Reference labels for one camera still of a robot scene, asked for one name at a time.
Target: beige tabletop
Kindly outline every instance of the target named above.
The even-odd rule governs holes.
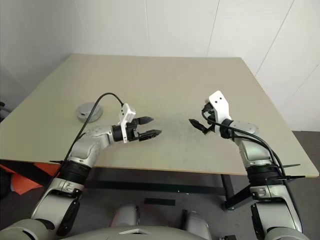
[[[319,172],[241,58],[178,58],[71,55],[0,125],[0,158],[26,162],[62,160],[82,126],[75,110],[113,92],[137,117],[154,121],[140,132],[160,129],[154,139],[105,149],[96,166],[245,175],[238,147],[215,133],[204,136],[189,118],[202,122],[204,100],[220,90],[233,120],[260,128],[288,175]],[[106,96],[101,118],[88,124],[116,125],[119,103]]]

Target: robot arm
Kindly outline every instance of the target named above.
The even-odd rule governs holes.
[[[250,182],[250,192],[255,204],[251,206],[252,221],[259,240],[307,238],[302,234],[301,221],[293,203],[286,176],[278,156],[266,142],[258,137],[259,129],[254,124],[233,121],[229,115],[229,104],[220,91],[206,101],[202,116],[210,126],[206,128],[195,119],[190,123],[204,134],[219,133],[231,139],[239,147],[243,165]]]
[[[134,118],[135,115],[135,110],[124,103],[118,125],[96,126],[79,138],[37,203],[31,218],[2,230],[1,239],[47,240],[69,233],[80,207],[84,184],[100,152],[115,142],[144,141],[161,133],[160,130],[137,132],[138,125],[147,124],[153,118]]]

